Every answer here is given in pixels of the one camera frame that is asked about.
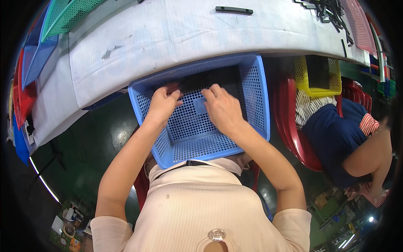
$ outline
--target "navy blue shirt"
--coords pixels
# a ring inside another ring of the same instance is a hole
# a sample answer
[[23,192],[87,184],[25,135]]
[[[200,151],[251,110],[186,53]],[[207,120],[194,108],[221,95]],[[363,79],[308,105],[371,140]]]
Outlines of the navy blue shirt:
[[316,155],[333,183],[342,188],[354,185],[359,177],[349,175],[342,163],[367,137],[359,128],[367,113],[365,108],[348,99],[342,99],[344,118],[340,117],[333,104],[321,107],[313,114],[302,131],[308,137]]

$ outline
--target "blue crate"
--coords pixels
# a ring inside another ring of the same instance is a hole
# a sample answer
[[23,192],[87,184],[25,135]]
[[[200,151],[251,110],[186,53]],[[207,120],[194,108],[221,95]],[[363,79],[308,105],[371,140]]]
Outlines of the blue crate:
[[57,46],[58,35],[48,37],[44,42],[41,42],[41,34],[44,29],[44,19],[48,13],[48,7],[49,4],[42,11],[25,43],[21,76],[23,90],[39,77],[46,62]]
[[[141,125],[147,115],[153,88],[184,76],[220,67],[238,65],[248,122],[267,141],[270,139],[269,100],[262,58],[256,53],[232,54],[176,66],[131,81],[130,100]],[[176,107],[162,130],[152,154],[162,169],[185,160],[213,160],[243,152],[210,121],[203,105],[204,87],[184,93],[183,105]]]

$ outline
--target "white tablecloth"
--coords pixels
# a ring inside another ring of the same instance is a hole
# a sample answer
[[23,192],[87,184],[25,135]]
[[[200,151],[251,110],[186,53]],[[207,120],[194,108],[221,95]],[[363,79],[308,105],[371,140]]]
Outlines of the white tablecloth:
[[[216,12],[215,6],[248,8],[253,14]],[[337,33],[315,10],[291,0],[105,0],[70,31],[68,50],[58,46],[63,53],[50,77],[43,81],[41,74],[35,140],[44,144],[82,116],[81,108],[169,67],[248,51],[344,58],[341,39],[346,60],[369,66],[367,52],[347,47],[344,30]]]

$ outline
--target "pink plastic basket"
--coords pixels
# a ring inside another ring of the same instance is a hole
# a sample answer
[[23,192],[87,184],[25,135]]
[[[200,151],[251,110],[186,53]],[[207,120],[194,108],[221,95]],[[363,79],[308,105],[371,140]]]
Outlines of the pink plastic basket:
[[340,0],[340,3],[347,14],[351,29],[353,30],[356,46],[378,58],[374,37],[372,36],[370,25],[361,5],[357,0]]

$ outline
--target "fluorescent light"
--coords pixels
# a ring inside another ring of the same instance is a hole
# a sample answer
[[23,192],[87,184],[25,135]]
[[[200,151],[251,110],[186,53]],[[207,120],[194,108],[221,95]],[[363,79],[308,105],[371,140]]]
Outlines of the fluorescent light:
[[347,246],[347,244],[351,241],[351,239],[352,239],[354,236],[355,236],[355,234],[353,234],[353,236],[351,236],[351,238],[349,239],[349,241],[348,241],[346,244],[344,244],[344,246],[343,246],[342,248],[345,248],[345,247]]
[[346,243],[347,240],[344,240],[343,243],[339,246],[339,248],[341,248],[341,246],[343,246],[344,243]]
[[[36,166],[35,166],[35,164],[34,164],[34,162],[33,162],[33,160],[32,160],[31,157],[29,157],[29,160],[31,161],[31,164],[32,164],[33,168],[35,169],[36,174],[39,174],[39,171],[38,171],[38,169],[36,168]],[[58,199],[57,196],[52,192],[52,190],[49,188],[48,184],[44,181],[44,179],[42,178],[42,176],[39,176],[39,178],[42,180],[42,183],[44,184],[44,186],[46,187],[46,189],[50,192],[50,194],[53,196],[53,198],[54,198],[57,202],[59,202],[59,204],[60,204],[59,199]]]

